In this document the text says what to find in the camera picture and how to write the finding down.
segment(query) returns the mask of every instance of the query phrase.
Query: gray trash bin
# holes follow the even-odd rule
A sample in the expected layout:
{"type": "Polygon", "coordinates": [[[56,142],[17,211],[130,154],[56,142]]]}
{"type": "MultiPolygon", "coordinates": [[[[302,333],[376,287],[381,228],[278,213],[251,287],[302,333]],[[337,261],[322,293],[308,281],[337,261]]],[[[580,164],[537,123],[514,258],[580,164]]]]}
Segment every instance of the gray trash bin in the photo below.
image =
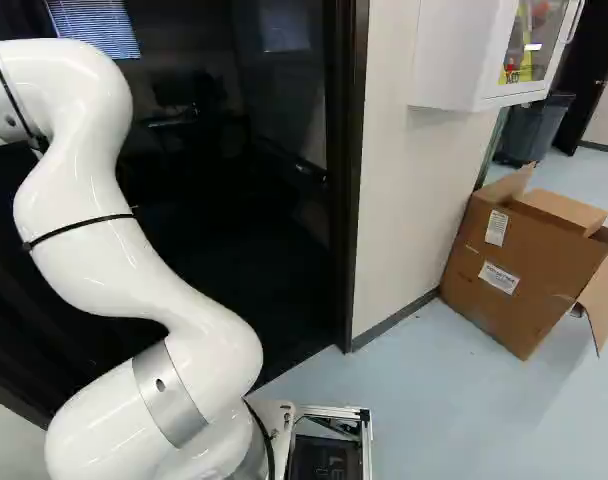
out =
{"type": "Polygon", "coordinates": [[[530,106],[512,107],[493,161],[516,167],[541,161],[573,100],[573,93],[553,92],[530,106]]]}

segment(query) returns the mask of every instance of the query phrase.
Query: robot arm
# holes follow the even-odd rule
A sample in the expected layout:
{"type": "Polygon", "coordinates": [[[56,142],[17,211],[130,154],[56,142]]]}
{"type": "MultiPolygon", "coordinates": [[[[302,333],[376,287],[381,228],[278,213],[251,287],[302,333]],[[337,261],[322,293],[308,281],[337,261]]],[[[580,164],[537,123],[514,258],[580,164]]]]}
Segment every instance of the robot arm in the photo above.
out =
{"type": "Polygon", "coordinates": [[[54,480],[225,478],[257,436],[240,399],[259,374],[261,345],[177,277],[132,217],[114,175],[131,115],[120,70],[93,47],[0,42],[0,145],[50,142],[13,205],[35,264],[80,310],[169,330],[60,409],[48,469],[54,480]]]}

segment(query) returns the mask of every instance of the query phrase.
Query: glass door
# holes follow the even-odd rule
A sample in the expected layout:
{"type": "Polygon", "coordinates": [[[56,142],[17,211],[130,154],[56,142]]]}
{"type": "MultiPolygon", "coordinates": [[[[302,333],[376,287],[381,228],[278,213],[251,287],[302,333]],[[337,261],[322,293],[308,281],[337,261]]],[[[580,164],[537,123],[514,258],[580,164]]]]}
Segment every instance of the glass door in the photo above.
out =
{"type": "Polygon", "coordinates": [[[519,0],[498,85],[546,77],[570,0],[519,0]]]}

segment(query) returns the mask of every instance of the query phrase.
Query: white cabinet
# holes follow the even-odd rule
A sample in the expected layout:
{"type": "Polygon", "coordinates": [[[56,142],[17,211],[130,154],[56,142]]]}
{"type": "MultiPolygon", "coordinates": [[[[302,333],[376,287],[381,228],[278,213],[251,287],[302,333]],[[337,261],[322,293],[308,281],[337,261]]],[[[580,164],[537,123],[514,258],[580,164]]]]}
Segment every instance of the white cabinet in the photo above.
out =
{"type": "Polygon", "coordinates": [[[421,0],[409,104],[480,111],[546,97],[584,0],[421,0]]]}

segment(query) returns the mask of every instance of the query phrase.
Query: box flap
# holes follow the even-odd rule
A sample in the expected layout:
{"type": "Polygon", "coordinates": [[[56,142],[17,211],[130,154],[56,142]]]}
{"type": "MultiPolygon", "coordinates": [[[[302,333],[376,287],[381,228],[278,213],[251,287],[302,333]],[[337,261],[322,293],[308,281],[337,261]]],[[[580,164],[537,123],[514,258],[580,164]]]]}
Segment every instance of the box flap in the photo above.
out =
{"type": "Polygon", "coordinates": [[[597,354],[608,339],[608,256],[597,269],[577,302],[588,314],[597,354]]]}
{"type": "Polygon", "coordinates": [[[533,175],[535,163],[524,165],[517,172],[511,173],[498,181],[477,190],[473,195],[492,203],[502,203],[516,198],[524,192],[533,175]]]}
{"type": "Polygon", "coordinates": [[[511,208],[542,221],[590,237],[604,223],[608,211],[572,198],[535,188],[511,202],[511,208]]]}

